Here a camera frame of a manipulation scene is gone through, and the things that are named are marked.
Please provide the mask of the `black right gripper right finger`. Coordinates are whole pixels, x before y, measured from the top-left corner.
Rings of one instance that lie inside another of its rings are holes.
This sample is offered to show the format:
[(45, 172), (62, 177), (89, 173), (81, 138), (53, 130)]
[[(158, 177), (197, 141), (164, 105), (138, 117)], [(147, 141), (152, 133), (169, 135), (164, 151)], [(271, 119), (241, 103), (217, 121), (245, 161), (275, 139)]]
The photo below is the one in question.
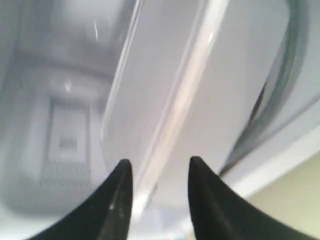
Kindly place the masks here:
[(199, 156), (188, 169), (188, 204), (197, 240), (311, 240), (236, 194)]

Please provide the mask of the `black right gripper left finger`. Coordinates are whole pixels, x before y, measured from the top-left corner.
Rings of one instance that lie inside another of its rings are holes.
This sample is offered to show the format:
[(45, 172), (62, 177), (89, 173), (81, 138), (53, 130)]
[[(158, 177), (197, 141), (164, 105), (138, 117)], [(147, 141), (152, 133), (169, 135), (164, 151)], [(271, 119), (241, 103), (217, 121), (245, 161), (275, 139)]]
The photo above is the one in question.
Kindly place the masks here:
[(126, 240), (131, 215), (132, 165), (122, 159), (81, 205), (32, 239)]

